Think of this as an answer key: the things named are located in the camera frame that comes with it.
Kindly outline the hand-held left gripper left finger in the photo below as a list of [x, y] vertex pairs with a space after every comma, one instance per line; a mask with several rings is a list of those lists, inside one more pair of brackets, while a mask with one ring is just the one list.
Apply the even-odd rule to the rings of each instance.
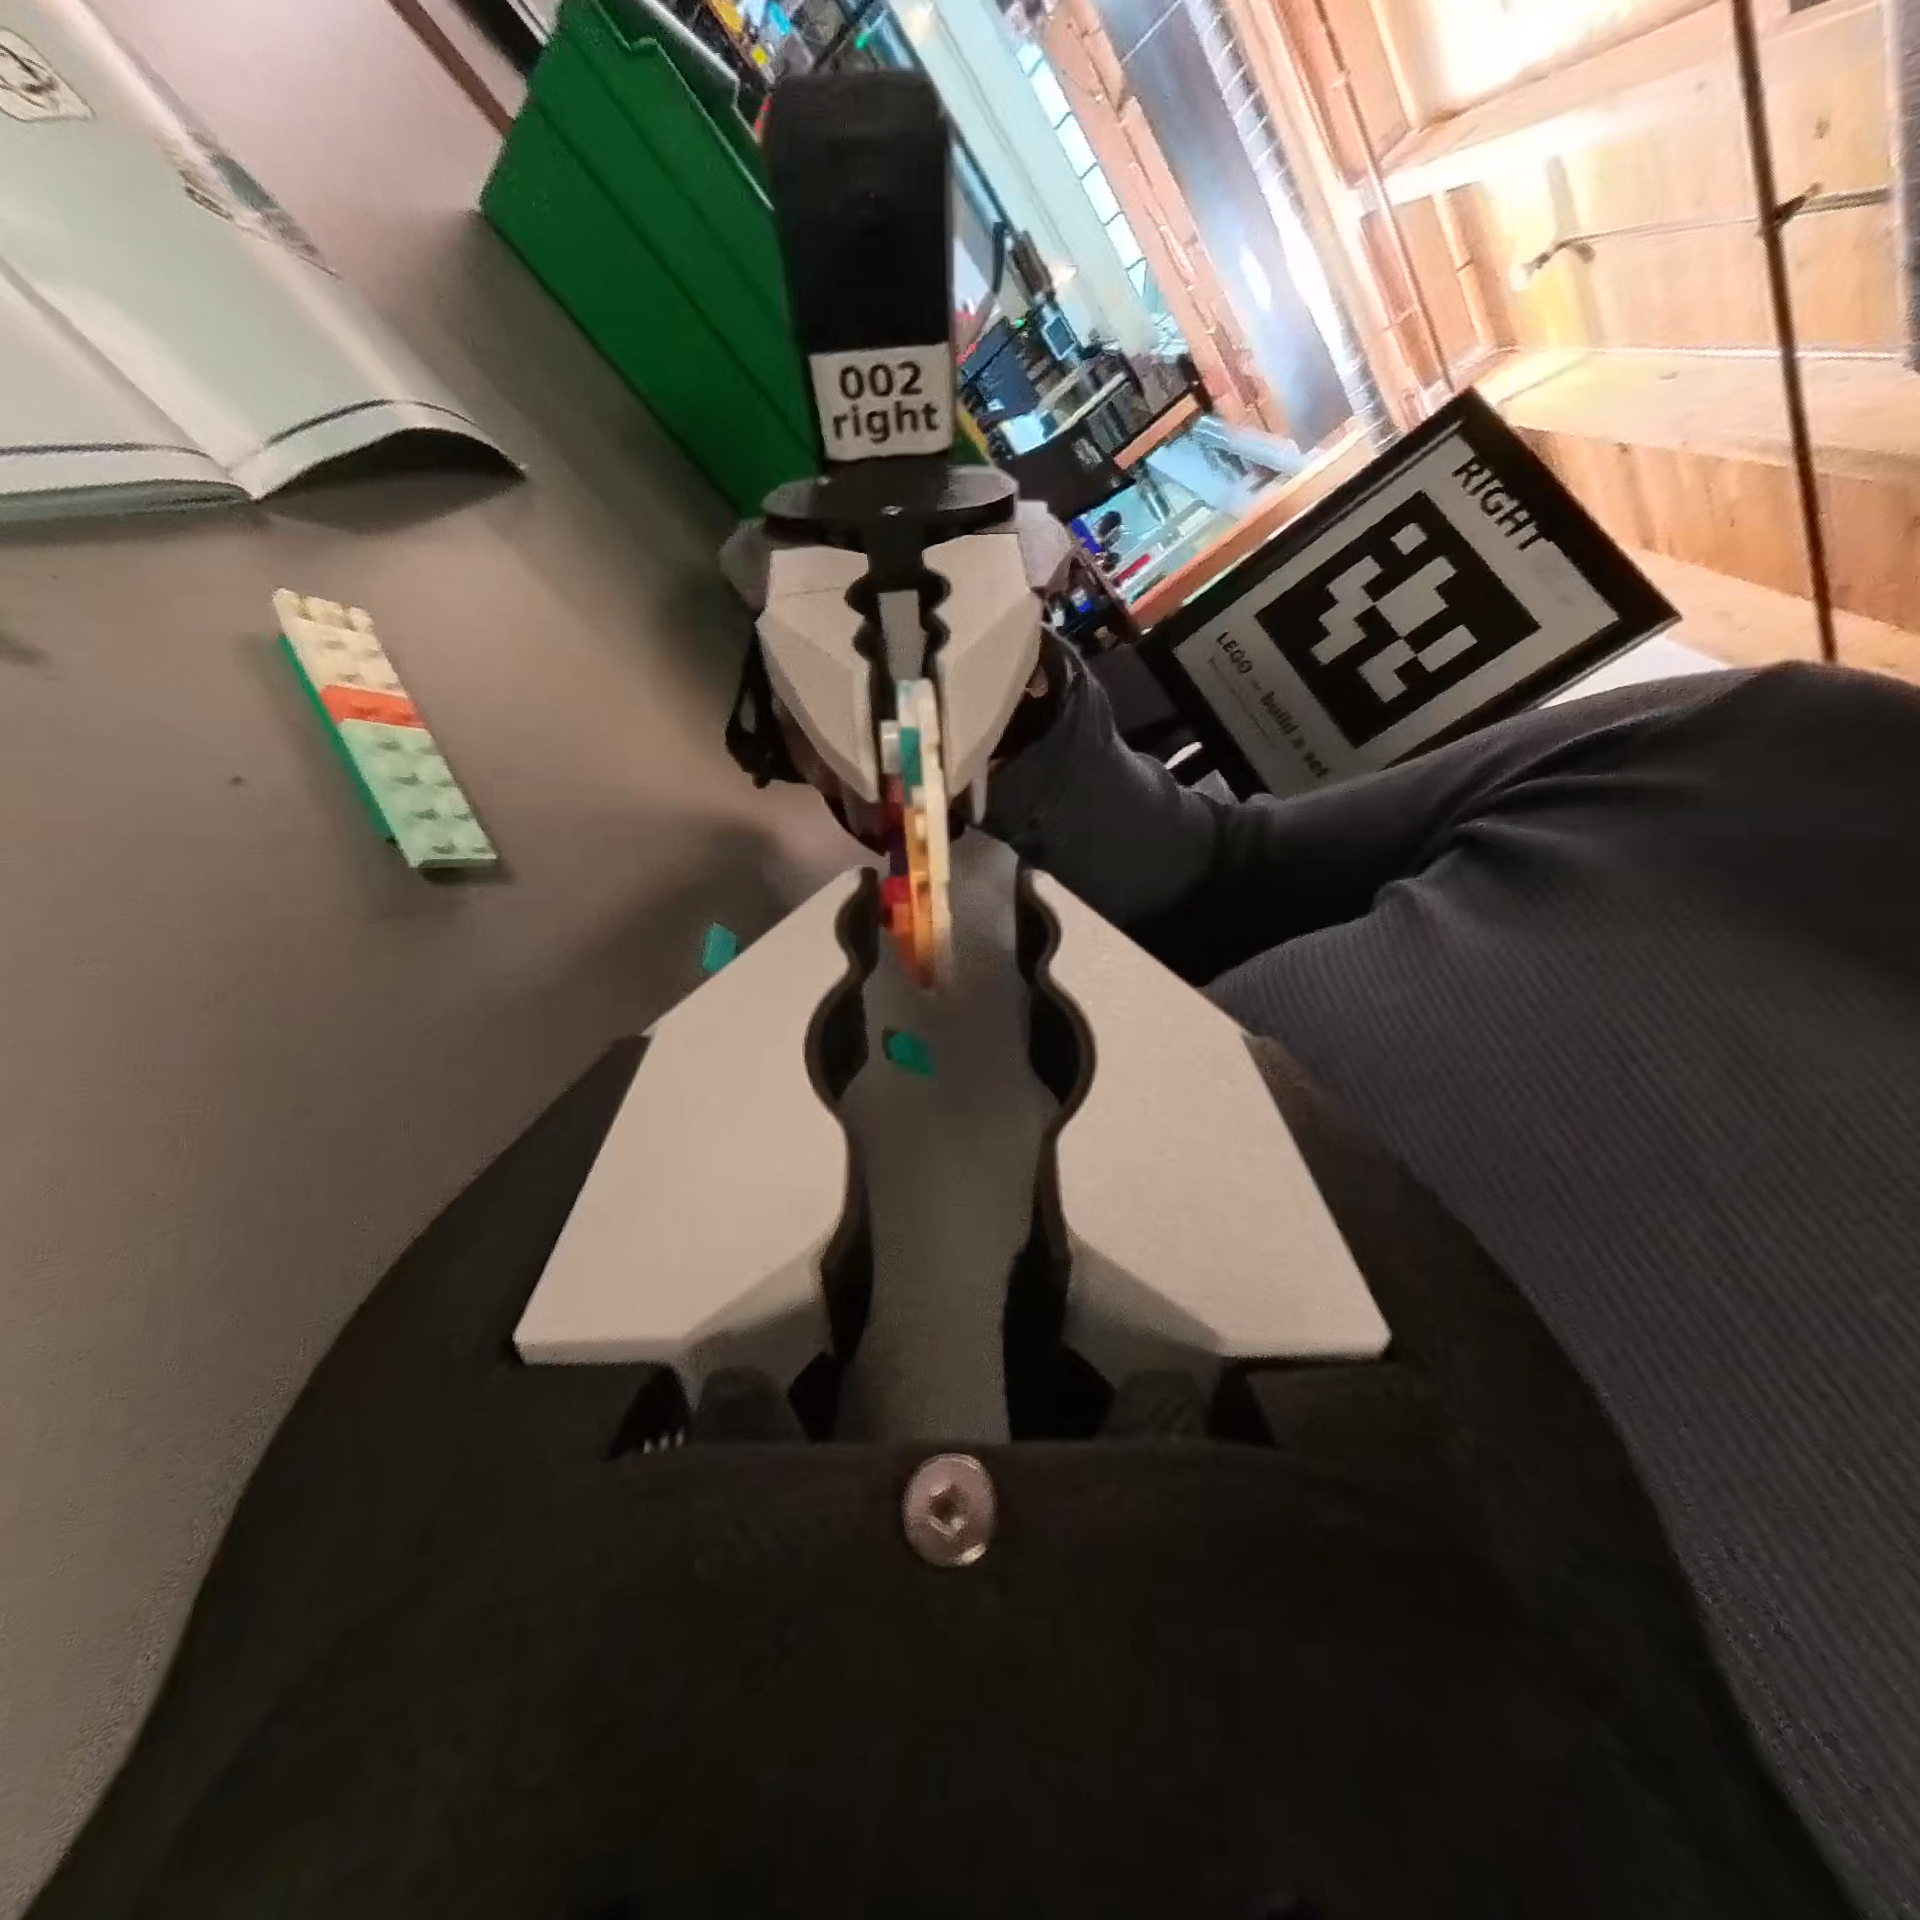
[[514, 1325], [528, 1365], [803, 1374], [856, 1340], [876, 872], [832, 875], [660, 1016]]

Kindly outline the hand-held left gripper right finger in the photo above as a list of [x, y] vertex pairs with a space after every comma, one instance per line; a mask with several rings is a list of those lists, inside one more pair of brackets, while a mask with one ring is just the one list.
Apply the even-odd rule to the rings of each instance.
[[1023, 867], [1031, 1049], [1059, 1100], [1044, 1287], [1090, 1365], [1375, 1361], [1389, 1324], [1251, 1041], [1059, 878]]

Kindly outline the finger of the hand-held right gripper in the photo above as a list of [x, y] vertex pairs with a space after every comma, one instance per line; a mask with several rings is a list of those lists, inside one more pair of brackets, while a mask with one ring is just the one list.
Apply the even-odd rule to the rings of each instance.
[[882, 798], [876, 662], [856, 591], [869, 556], [826, 542], [781, 542], [765, 555], [756, 641], [781, 737], [803, 775], [844, 797]]
[[997, 524], [900, 558], [886, 582], [886, 675], [922, 770], [980, 822], [1007, 730], [1044, 663], [1044, 528]]

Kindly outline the round multicoloured lego disc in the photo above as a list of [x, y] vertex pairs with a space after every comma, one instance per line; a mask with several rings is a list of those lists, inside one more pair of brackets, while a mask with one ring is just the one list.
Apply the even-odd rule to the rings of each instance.
[[876, 724], [888, 872], [879, 917], [900, 963], [925, 989], [951, 976], [951, 831], [937, 689], [897, 678]]

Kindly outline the mint and white lego plate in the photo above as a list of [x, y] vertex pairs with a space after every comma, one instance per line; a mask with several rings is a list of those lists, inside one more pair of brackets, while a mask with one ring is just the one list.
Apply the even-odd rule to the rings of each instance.
[[273, 594], [281, 648], [378, 833], [416, 874], [492, 874], [498, 849], [369, 610]]

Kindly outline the lego instruction booklet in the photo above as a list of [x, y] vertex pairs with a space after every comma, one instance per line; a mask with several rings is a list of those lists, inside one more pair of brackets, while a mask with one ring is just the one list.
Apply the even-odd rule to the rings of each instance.
[[2, 6], [4, 527], [517, 463], [89, 4]]

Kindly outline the green plastic bin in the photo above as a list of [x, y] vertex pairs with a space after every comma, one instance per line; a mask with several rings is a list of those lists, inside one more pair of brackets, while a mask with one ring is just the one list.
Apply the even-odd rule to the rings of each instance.
[[677, 15], [566, 2], [481, 210], [736, 512], [820, 467], [760, 145]]

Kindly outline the cluttered background desk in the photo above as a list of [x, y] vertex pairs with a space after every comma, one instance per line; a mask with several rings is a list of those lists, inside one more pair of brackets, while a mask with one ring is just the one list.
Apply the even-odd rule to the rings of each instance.
[[1152, 450], [1212, 409], [1189, 355], [1129, 355], [1084, 335], [1054, 298], [1017, 314], [997, 300], [956, 381], [991, 460], [1059, 520], [1105, 507], [1145, 476]]

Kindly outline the person's blue-grey ribbed clothing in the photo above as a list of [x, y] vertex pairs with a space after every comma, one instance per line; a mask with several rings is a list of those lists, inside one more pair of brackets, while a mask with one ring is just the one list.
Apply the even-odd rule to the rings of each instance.
[[1763, 1751], [1915, 1915], [1917, 716], [1779, 665], [1212, 806], [1199, 971], [1523, 1285]]

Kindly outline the black and white tag sign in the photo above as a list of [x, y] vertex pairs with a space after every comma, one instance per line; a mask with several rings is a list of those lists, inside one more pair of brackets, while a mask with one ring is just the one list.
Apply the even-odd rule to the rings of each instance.
[[1680, 612], [1476, 390], [1145, 636], [1235, 795], [1297, 797], [1553, 701]]

